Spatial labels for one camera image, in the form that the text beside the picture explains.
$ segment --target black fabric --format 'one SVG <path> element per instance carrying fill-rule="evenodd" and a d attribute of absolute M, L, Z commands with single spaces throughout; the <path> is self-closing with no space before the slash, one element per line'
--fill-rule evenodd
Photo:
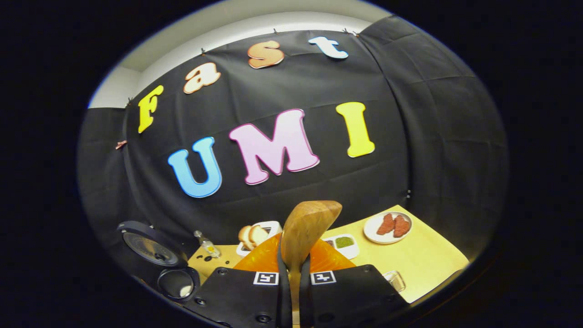
<path fill-rule="evenodd" d="M 475 74 L 439 41 L 392 16 L 360 33 L 405 122 L 408 210 L 474 259 L 500 219 L 508 149 L 499 113 Z"/>
<path fill-rule="evenodd" d="M 307 41 L 317 36 L 338 41 L 349 57 L 327 57 Z M 247 50 L 268 40 L 280 43 L 285 59 L 252 69 Z M 206 62 L 214 62 L 221 77 L 185 94 L 186 74 Z M 138 101 L 158 85 L 164 92 L 154 122 L 139 134 Z M 496 108 L 459 58 L 400 18 L 380 20 L 359 37 L 300 31 L 240 40 L 168 71 L 131 102 L 126 109 L 89 109 L 80 138 L 83 204 L 111 250 L 119 239 L 115 227 L 128 219 L 154 225 L 190 256 L 198 247 L 194 230 L 217 244 L 236 244 L 244 225 L 283 224 L 302 201 L 335 200 L 343 210 L 332 228 L 400 204 L 472 259 L 498 220 L 508 163 Z M 373 153 L 347 156 L 346 125 L 335 110 L 344 102 L 366 105 Z M 229 132 L 253 123 L 271 138 L 275 117 L 295 108 L 305 111 L 305 133 L 320 163 L 301 172 L 284 169 L 280 176 L 263 166 L 269 179 L 245 184 L 247 171 Z M 213 195 L 192 198 L 167 160 L 188 150 L 193 176 L 205 181 L 192 151 L 204 137 L 215 139 L 223 180 Z M 124 139 L 128 143 L 116 151 Z"/>

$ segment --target green sauce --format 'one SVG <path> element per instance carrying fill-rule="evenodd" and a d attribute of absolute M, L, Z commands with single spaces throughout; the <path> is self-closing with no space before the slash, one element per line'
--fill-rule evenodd
<path fill-rule="evenodd" d="M 340 237 L 336 238 L 336 247 L 343 248 L 346 246 L 354 245 L 354 241 L 350 237 Z"/>

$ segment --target yellow letter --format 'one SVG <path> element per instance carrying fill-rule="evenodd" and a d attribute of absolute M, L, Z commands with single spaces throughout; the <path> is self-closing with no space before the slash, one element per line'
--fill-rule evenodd
<path fill-rule="evenodd" d="M 279 43 L 275 41 L 254 44 L 247 50 L 247 55 L 251 57 L 249 65 L 253 68 L 262 68 L 279 64 L 285 54 L 277 48 Z"/>
<path fill-rule="evenodd" d="M 217 72 L 217 65 L 214 62 L 207 62 L 193 69 L 186 75 L 184 93 L 189 94 L 202 88 L 203 85 L 211 85 L 220 78 Z"/>
<path fill-rule="evenodd" d="M 159 85 L 138 103 L 140 107 L 140 126 L 138 127 L 138 133 L 142 133 L 154 122 L 154 118 L 150 116 L 150 112 L 154 113 L 156 111 L 156 106 L 158 105 L 158 97 L 156 96 L 160 96 L 162 91 L 164 91 L 164 87 Z"/>
<path fill-rule="evenodd" d="M 358 157 L 374 151 L 374 144 L 368 138 L 364 122 L 363 112 L 365 109 L 364 104 L 357 102 L 336 106 L 336 111 L 346 121 L 348 137 L 350 138 L 350 147 L 348 147 L 348 156 L 350 157 Z"/>

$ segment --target blue letter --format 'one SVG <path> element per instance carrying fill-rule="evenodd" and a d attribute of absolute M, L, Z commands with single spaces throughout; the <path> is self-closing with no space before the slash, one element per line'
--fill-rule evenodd
<path fill-rule="evenodd" d="M 220 188 L 223 178 L 220 175 L 219 165 L 213 153 L 213 137 L 202 138 L 192 145 L 192 150 L 201 155 L 202 164 L 205 166 L 208 179 L 204 183 L 198 183 L 192 177 L 186 158 L 188 150 L 181 149 L 168 157 L 168 164 L 174 169 L 174 174 L 184 192 L 195 198 L 208 197 Z"/>
<path fill-rule="evenodd" d="M 323 36 L 319 36 L 319 37 L 315 37 L 311 40 L 308 40 L 309 43 L 312 44 L 316 44 L 316 46 L 318 46 L 320 48 L 320 50 L 322 50 L 322 52 L 329 57 L 332 58 L 338 58 L 338 59 L 344 59 L 346 57 L 348 57 L 348 53 L 345 51 L 338 51 L 336 49 L 336 47 L 334 47 L 333 45 L 338 45 L 338 42 L 334 41 L 334 40 L 328 40 L 326 39 L 326 37 Z"/>

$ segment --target letter u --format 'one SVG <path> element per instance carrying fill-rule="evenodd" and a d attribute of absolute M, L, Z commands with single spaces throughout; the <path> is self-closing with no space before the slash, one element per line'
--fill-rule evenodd
<path fill-rule="evenodd" d="M 213 153 L 212 147 L 214 143 L 215 139 L 213 137 L 206 137 L 192 145 L 192 150 L 200 154 L 202 164 L 208 176 L 204 183 L 198 183 L 192 177 L 192 172 L 186 161 L 188 150 L 180 149 L 168 157 L 168 164 L 174 169 L 174 174 L 178 179 L 180 187 L 191 197 L 208 197 L 220 188 L 223 178 L 220 174 L 215 154 Z"/>

